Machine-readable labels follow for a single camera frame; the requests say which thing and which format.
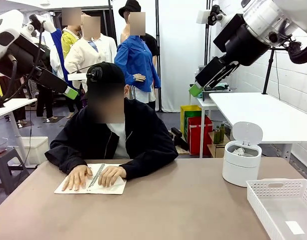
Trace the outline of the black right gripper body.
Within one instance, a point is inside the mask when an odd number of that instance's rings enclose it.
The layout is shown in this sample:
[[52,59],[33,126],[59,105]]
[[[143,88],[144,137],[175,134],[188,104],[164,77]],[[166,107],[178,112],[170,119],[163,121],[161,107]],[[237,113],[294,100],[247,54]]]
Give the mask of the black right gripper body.
[[250,66],[270,49],[269,45],[248,31],[243,15],[238,13],[220,31],[213,43],[225,53],[220,61],[226,65],[238,62],[240,65]]

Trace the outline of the person's left hand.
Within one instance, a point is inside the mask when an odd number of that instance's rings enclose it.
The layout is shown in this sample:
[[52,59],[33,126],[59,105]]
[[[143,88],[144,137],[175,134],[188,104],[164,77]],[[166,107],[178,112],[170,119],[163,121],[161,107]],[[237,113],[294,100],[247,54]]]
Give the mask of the person's left hand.
[[125,178],[126,175],[126,170],[123,167],[110,165],[101,172],[98,185],[105,188],[111,187],[119,177]]

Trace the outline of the person's right hand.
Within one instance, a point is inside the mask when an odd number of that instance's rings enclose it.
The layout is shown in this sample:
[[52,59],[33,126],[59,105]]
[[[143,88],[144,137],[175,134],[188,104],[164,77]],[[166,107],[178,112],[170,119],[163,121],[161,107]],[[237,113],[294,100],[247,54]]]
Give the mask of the person's right hand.
[[86,187],[86,177],[93,175],[92,170],[87,165],[78,165],[72,169],[62,186],[62,191],[67,189],[78,191],[81,187]]

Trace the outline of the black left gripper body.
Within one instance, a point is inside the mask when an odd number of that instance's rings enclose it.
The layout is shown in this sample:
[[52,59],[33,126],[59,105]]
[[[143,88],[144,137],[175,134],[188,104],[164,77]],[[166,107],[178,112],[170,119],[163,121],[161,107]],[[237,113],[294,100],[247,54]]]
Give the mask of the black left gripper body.
[[0,59],[0,73],[11,78],[13,64],[8,55],[12,55],[17,60],[15,78],[29,75],[33,69],[36,59],[40,60],[45,53],[38,46],[23,35],[20,35],[7,49],[6,54]]

